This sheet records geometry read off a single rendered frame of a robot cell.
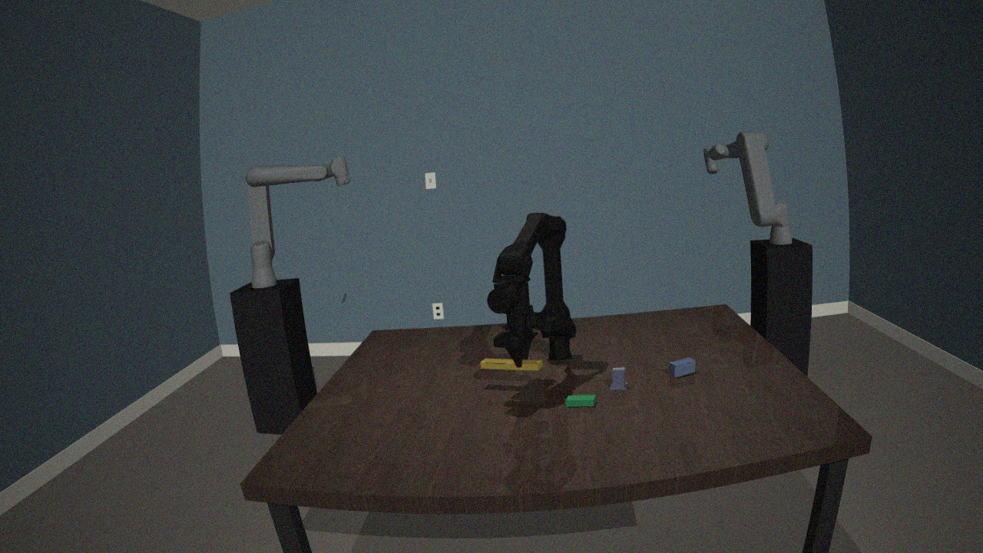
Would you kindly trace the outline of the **light blue rectangular block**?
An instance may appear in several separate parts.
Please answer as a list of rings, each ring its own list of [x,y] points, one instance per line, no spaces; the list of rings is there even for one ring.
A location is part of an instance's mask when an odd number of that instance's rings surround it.
[[[684,376],[685,374],[695,373],[696,360],[685,358],[682,360],[677,360],[670,362],[668,365],[668,374],[674,377]]]

